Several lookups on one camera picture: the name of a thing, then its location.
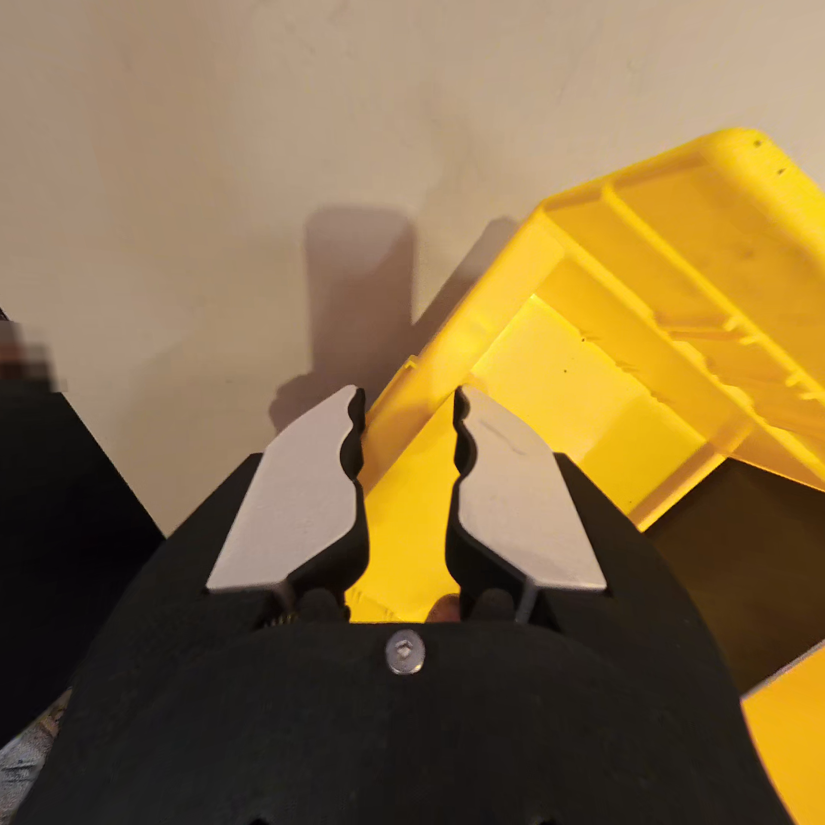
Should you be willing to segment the yellow plastic bin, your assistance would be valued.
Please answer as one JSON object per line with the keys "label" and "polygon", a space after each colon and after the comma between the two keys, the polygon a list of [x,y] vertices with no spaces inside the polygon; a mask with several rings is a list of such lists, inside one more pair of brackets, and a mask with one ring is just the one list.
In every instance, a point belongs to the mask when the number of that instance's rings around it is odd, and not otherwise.
{"label": "yellow plastic bin", "polygon": [[[366,416],[348,822],[823,823],[823,310],[823,192],[759,131],[537,207]],[[607,593],[426,623],[462,385]]]}

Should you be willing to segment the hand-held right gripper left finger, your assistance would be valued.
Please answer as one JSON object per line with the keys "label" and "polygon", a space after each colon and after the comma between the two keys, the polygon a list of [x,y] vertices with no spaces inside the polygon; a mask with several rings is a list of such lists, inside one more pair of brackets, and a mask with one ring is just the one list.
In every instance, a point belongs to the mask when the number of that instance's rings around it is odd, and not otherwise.
{"label": "hand-held right gripper left finger", "polygon": [[283,602],[324,589],[336,601],[366,572],[359,473],[366,394],[346,385],[263,451],[206,582],[209,593],[266,591]]}

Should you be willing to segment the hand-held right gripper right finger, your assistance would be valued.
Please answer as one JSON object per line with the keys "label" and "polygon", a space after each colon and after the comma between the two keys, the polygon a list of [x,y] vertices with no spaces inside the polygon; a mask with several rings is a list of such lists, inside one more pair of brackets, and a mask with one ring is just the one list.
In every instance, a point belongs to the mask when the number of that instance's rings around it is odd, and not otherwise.
{"label": "hand-held right gripper right finger", "polygon": [[545,591],[603,595],[608,584],[559,462],[542,437],[471,385],[455,391],[445,558],[463,616],[490,591],[530,620]]}

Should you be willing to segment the dark cloth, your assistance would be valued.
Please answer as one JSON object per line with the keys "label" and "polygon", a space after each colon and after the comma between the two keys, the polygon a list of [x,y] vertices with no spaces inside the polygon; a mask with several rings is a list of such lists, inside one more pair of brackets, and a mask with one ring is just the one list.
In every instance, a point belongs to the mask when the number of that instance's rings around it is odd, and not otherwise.
{"label": "dark cloth", "polygon": [[62,394],[2,381],[2,746],[71,685],[163,538]]}

